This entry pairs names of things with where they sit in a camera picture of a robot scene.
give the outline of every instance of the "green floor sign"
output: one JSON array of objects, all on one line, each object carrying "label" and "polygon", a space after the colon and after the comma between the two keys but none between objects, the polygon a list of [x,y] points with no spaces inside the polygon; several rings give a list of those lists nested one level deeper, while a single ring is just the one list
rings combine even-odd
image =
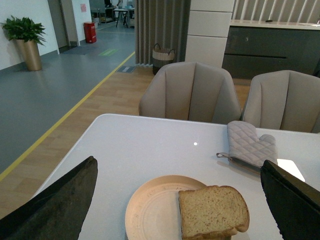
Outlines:
[{"label": "green floor sign", "polygon": [[110,57],[111,55],[113,55],[115,52],[117,52],[119,49],[107,49],[105,51],[103,51],[102,53],[99,54],[99,56],[108,56]]}]

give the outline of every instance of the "doorway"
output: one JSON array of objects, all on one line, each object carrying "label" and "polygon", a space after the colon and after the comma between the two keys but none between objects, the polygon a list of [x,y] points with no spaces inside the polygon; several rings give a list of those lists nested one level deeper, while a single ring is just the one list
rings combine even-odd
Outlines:
[{"label": "doorway", "polygon": [[70,49],[70,44],[62,3],[61,0],[48,0],[48,4],[59,52],[63,53]]}]

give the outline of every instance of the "storage basket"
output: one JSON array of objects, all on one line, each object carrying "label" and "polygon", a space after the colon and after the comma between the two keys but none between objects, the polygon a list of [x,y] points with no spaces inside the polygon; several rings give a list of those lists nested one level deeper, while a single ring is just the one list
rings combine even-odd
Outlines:
[{"label": "storage basket", "polygon": [[153,47],[152,51],[152,72],[154,75],[157,74],[160,68],[164,65],[172,64],[176,56],[174,49],[161,48],[158,43]]}]

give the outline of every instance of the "slice of bread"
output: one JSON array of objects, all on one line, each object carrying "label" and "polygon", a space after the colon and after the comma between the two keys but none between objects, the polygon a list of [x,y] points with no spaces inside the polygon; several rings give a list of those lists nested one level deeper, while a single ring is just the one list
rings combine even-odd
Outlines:
[{"label": "slice of bread", "polygon": [[178,194],[183,240],[219,239],[248,230],[248,206],[235,188],[214,185]]}]

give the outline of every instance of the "quilted oven mitt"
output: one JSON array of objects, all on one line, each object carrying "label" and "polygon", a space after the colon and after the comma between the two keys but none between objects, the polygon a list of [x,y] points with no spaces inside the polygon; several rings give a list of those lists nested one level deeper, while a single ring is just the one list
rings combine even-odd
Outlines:
[{"label": "quilted oven mitt", "polygon": [[217,153],[218,158],[260,173],[265,160],[277,164],[276,139],[269,134],[258,138],[256,127],[245,121],[232,121],[227,125],[229,154]]}]

